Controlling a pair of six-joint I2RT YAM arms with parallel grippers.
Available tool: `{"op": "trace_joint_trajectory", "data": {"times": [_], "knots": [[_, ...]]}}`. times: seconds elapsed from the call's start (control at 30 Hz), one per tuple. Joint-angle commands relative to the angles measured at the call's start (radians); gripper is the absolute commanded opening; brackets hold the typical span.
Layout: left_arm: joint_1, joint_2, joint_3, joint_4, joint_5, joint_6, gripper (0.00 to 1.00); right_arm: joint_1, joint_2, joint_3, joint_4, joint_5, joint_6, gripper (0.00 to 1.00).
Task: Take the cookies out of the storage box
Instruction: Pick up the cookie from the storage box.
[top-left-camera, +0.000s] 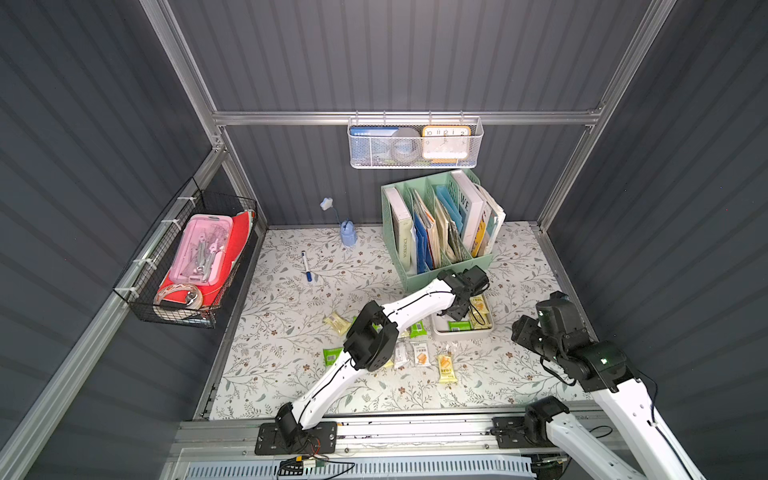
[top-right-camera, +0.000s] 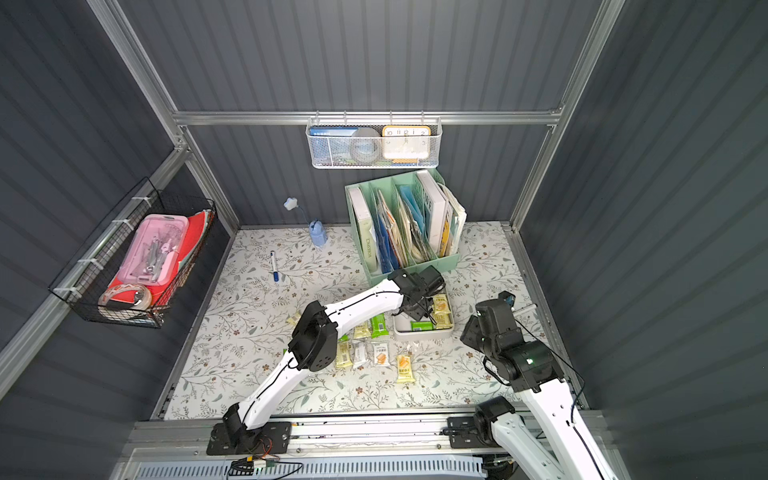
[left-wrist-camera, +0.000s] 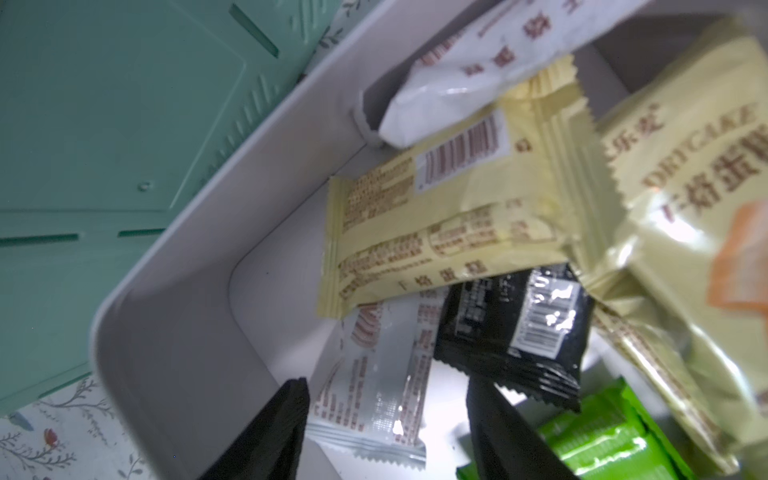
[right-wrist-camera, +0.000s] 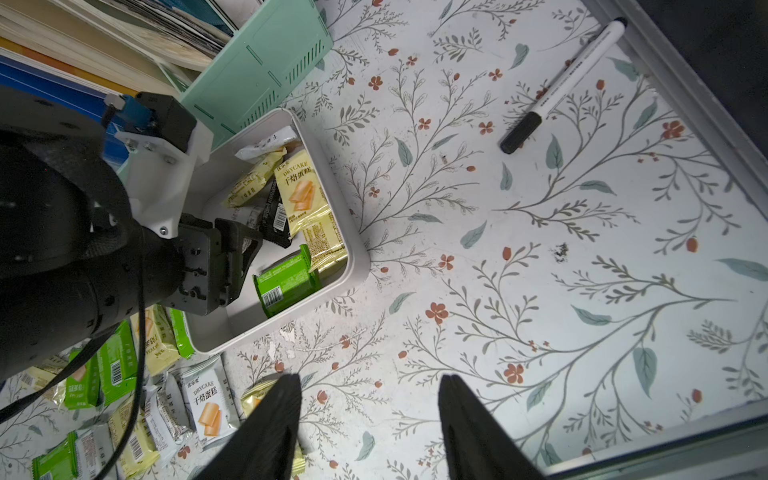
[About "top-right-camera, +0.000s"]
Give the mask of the white cookie packet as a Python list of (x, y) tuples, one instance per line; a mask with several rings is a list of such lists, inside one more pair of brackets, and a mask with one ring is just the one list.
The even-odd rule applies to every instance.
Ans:
[(374, 365), (381, 367), (389, 367), (391, 365), (389, 344), (387, 342), (373, 342), (372, 349)]

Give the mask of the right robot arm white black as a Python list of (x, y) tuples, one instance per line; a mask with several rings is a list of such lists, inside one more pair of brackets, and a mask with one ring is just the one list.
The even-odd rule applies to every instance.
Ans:
[(461, 341), (482, 355), (493, 379), (519, 397), (549, 446), (539, 442), (504, 397), (476, 406), (469, 435), (483, 445), (503, 448), (530, 479), (615, 479), (576, 409), (560, 358), (541, 341), (524, 339), (513, 303), (509, 293), (477, 303)]

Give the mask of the white cookie storage box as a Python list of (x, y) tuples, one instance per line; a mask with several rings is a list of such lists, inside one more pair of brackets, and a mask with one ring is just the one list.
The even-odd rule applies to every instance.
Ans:
[(392, 317), (391, 334), (396, 340), (444, 340), (453, 334), (455, 327), (453, 309), (445, 293), (427, 297), (422, 305), (426, 314), (419, 319), (411, 316), (411, 313), (417, 314), (415, 310)]

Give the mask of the yellow packet second row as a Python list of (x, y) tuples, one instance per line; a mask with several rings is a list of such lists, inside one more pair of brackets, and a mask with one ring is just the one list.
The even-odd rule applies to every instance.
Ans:
[(339, 342), (337, 344), (335, 367), (337, 369), (345, 369), (352, 367), (354, 364), (352, 360), (352, 348), (349, 341)]

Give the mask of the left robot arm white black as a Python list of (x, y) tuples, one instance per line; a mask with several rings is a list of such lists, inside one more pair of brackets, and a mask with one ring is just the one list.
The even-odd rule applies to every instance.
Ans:
[(442, 274), (429, 266), (418, 273), (397, 270), (377, 285), (329, 305), (309, 303), (294, 327), (275, 370), (252, 394), (231, 405), (218, 425), (216, 440), (226, 454), (255, 450), (272, 414), (284, 398), (309, 374), (335, 361), (338, 340), (379, 314), (406, 313), (429, 317), (428, 299), (445, 286)]

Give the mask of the yellow cookie packet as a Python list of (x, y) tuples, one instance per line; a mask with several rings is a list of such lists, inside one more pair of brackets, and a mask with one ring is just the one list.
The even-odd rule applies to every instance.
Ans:
[(369, 320), (357, 325), (353, 329), (354, 340), (364, 340), (372, 337), (371, 323)]

